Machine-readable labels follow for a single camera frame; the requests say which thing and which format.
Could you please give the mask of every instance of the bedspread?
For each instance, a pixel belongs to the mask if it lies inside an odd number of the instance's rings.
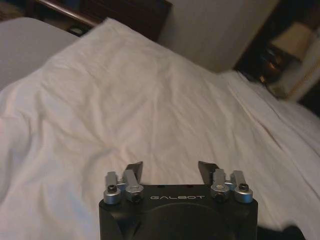
[[[108,19],[0,94],[0,239],[98,240],[104,176],[201,184],[242,170],[259,224],[320,236],[320,121]]]

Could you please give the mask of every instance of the metal bracket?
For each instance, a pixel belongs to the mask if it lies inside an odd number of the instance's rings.
[[[249,204],[253,201],[253,192],[246,183],[245,176],[242,171],[233,171],[231,181],[235,183],[234,198],[239,203]]]
[[[235,170],[226,180],[226,174],[214,163],[198,162],[198,167],[204,184],[212,184],[211,196],[217,202],[225,202],[229,198],[230,191],[239,203],[249,204],[253,201],[253,192],[246,183],[242,171]]]
[[[136,179],[134,171],[128,169],[124,171],[123,180],[125,182],[125,197],[127,200],[138,203],[144,197],[144,187]]]
[[[225,184],[226,174],[223,169],[216,169],[213,173],[213,183],[210,187],[211,196],[219,203],[229,197],[229,187]]]
[[[117,175],[115,171],[110,171],[105,177],[105,191],[103,201],[106,204],[117,204],[121,200],[121,190],[117,186]]]
[[[129,164],[123,173],[123,179],[118,181],[116,172],[110,171],[105,177],[103,201],[106,204],[118,204],[125,192],[127,200],[138,203],[143,198],[144,187],[139,184],[143,163]]]

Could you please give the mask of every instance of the screw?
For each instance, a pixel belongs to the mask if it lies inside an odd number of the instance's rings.
[[[131,200],[134,204],[137,204],[141,201],[141,196],[138,193],[133,193]]]
[[[109,193],[113,194],[117,191],[117,186],[116,185],[109,185],[107,190]]]
[[[248,192],[249,191],[249,186],[246,183],[240,183],[239,184],[239,190],[243,192]]]
[[[214,196],[214,200],[221,204],[226,201],[226,197],[222,192],[217,192]]]
[[[216,185],[215,186],[217,189],[224,189],[225,188],[225,186],[223,186],[223,185]]]

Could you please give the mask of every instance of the nightstand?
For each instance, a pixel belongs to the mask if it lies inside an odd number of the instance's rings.
[[[171,6],[166,0],[81,0],[79,10],[100,22],[113,18],[157,41]]]

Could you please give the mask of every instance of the white bedsheet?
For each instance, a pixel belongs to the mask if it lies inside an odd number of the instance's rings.
[[[98,240],[108,171],[201,184],[242,170],[259,224],[320,236],[320,121],[109,19],[0,94],[0,239]]]

